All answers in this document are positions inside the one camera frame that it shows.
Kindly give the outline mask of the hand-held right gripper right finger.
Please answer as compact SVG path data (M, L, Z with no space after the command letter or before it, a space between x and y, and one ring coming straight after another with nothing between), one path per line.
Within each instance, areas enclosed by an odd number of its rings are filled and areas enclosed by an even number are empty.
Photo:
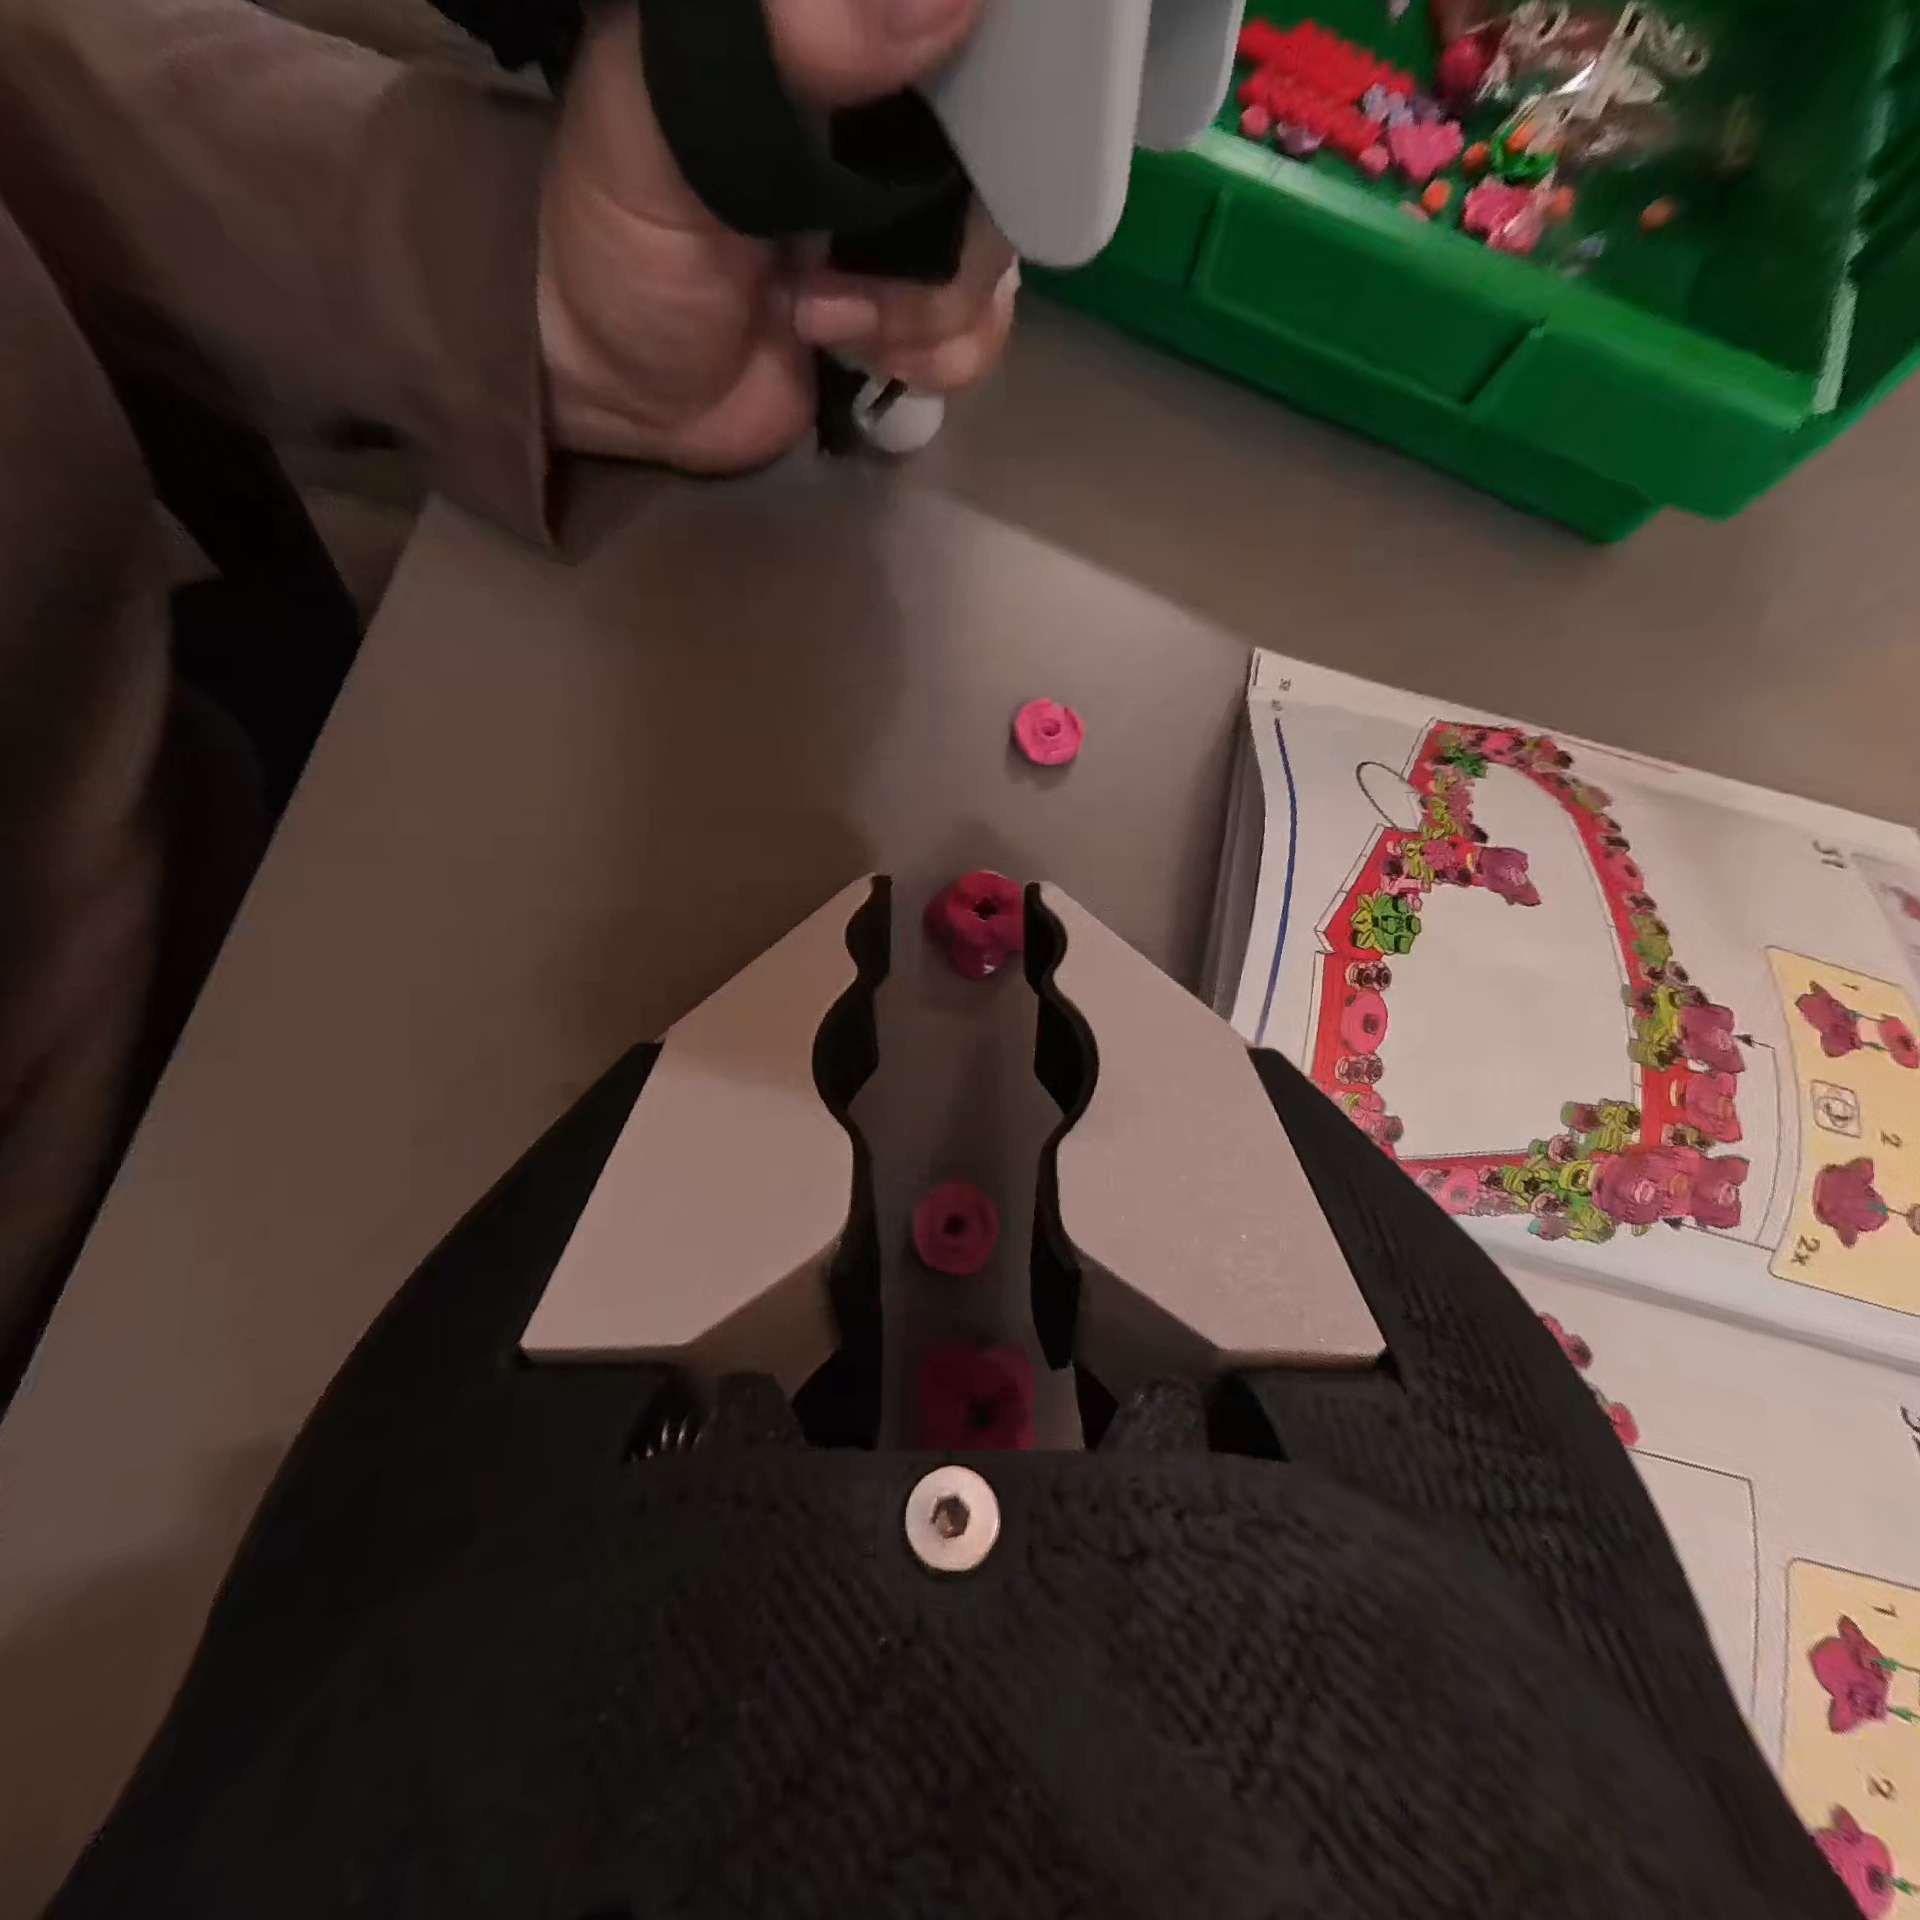
M1383 1334L1262 1058L1058 882L1023 896L1048 1098L1029 1232L1037 1452L1175 1380L1360 1377Z

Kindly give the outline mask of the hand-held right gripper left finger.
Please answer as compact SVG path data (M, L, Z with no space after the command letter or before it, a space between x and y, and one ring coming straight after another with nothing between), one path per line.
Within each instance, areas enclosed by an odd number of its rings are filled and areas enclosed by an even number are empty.
M815 1442L880 1442L881 1251L851 1106L890 932L890 882L859 877L664 1032L526 1317L529 1364L657 1367L700 1407L766 1376Z

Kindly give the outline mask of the dark red lego flower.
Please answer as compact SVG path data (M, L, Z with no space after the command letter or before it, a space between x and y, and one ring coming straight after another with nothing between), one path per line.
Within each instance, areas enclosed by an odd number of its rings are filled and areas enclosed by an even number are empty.
M952 975L996 979L1023 956L1023 884L993 870L961 874L925 905L922 928Z
M911 1440L920 1452L1034 1452L1034 1372L1011 1340L930 1340L912 1376Z

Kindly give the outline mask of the person's left forearm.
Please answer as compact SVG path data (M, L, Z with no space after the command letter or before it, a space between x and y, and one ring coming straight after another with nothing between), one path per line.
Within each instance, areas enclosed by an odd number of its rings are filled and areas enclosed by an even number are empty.
M549 543L560 113L250 3L6 3L2 205L99 354L365 422Z

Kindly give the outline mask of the dark magenta round lego plate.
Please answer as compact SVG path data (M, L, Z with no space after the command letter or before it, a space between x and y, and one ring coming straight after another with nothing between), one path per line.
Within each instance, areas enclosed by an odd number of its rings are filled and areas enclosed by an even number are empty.
M996 1200L973 1183L940 1183L925 1189L911 1212L911 1247L916 1263L948 1280L970 1280L996 1256L1002 1217Z

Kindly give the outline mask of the pile of loose lego pieces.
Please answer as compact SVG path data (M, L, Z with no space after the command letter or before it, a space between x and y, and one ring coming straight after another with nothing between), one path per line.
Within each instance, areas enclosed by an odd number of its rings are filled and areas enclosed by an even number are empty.
M1505 106L1484 103L1479 84L1516 5L1420 3L1423 60L1375 52L1324 17L1249 13L1236 32L1228 123L1292 164L1337 158L1365 183L1396 188L1413 219L1568 277L1671 226L1753 170L1762 103L1735 85L1727 38L1674 3L1651 5L1716 41L1709 74L1674 97L1677 143L1627 170L1505 164L1493 152Z

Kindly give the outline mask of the open lego instruction booklet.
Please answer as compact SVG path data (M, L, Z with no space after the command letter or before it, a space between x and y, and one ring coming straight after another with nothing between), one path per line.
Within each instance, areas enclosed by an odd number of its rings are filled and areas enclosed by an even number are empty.
M1257 653L1205 975L1543 1317L1914 1917L1918 831Z

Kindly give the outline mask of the person's left hand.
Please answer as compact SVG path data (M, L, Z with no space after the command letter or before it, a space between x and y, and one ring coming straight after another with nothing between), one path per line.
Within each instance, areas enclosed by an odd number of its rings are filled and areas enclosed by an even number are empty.
M601 22L560 94L540 207L540 349L556 449L695 474L758 469L815 417L815 354L945 394L987 377L1016 253L970 214L945 284L859 278L743 239L693 196L637 32Z

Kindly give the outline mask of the clear plastic bag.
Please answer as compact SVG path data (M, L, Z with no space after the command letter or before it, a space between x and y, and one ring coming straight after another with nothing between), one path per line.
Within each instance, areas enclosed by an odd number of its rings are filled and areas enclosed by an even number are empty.
M1520 3L1479 84L1505 120L1493 152L1562 173L1627 170L1677 143L1674 97L1716 60L1716 41L1651 3Z

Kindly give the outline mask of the person's brown coat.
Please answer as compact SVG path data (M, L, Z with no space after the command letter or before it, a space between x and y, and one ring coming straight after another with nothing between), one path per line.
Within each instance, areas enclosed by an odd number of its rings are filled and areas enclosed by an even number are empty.
M2 214L2 1397L359 653L264 434Z

